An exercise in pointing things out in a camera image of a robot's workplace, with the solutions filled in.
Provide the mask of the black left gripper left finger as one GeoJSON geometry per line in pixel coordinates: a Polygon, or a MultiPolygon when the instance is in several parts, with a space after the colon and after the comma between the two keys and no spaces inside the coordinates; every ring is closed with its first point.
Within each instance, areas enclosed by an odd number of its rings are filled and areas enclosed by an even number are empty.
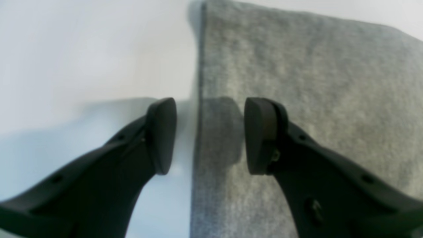
{"type": "Polygon", "coordinates": [[[1,202],[1,229],[24,238],[124,238],[143,187],[169,172],[173,98],[150,104],[103,146],[1,202]]]}

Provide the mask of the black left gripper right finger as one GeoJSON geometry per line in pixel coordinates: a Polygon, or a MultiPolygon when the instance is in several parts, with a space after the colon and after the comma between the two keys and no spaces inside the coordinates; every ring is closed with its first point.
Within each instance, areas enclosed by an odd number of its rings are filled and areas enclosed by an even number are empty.
{"type": "Polygon", "coordinates": [[[319,145],[276,101],[244,105],[248,171],[271,175],[300,238],[421,238],[422,201],[319,145]]]}

